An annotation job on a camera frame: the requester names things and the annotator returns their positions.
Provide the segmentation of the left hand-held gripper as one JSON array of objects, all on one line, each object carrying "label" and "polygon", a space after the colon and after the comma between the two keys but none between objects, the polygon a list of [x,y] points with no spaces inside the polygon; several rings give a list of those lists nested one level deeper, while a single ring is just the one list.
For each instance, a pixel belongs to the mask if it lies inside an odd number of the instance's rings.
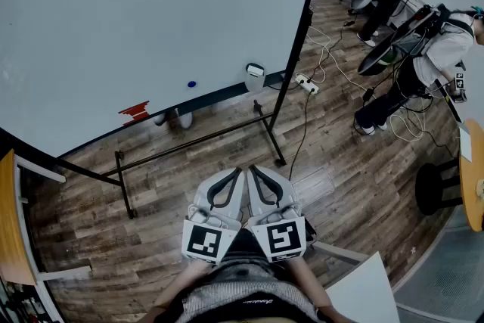
[{"label": "left hand-held gripper", "polygon": [[241,229],[238,221],[245,186],[240,167],[217,172],[200,183],[184,220],[181,252],[189,259],[219,264]]}]

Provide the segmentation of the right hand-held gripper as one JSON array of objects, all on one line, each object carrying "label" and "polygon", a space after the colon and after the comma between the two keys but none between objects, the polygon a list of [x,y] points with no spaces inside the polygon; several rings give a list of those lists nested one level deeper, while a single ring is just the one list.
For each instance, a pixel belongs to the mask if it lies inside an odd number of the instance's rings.
[{"label": "right hand-held gripper", "polygon": [[292,203],[290,181],[272,169],[250,165],[247,183],[253,216],[249,229],[267,260],[281,262],[302,256],[307,245],[306,219],[300,204]]}]

